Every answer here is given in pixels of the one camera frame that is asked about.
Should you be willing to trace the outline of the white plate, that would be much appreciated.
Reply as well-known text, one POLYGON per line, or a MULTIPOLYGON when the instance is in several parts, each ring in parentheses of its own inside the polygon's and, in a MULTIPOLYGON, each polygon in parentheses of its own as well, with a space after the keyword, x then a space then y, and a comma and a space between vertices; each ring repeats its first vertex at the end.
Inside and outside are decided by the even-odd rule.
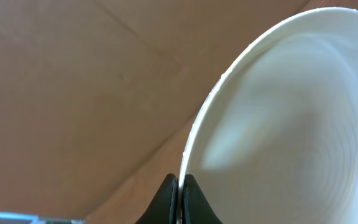
POLYGON ((187 175, 223 223, 358 223, 358 10, 322 7, 256 38, 188 136, 187 175))

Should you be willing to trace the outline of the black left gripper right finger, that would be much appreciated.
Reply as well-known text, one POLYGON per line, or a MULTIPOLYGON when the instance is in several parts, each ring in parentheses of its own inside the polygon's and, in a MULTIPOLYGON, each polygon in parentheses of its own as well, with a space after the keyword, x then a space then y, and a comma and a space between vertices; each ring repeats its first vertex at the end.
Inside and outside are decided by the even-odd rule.
POLYGON ((191 174, 185 176, 181 215, 184 224, 222 224, 191 174))

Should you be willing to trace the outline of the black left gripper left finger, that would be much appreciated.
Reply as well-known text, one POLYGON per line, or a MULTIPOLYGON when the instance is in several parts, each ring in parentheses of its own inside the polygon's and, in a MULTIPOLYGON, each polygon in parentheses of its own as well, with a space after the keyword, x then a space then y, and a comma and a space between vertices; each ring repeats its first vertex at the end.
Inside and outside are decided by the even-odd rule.
POLYGON ((178 178, 174 174, 168 174, 135 224, 175 224, 177 200, 178 178))

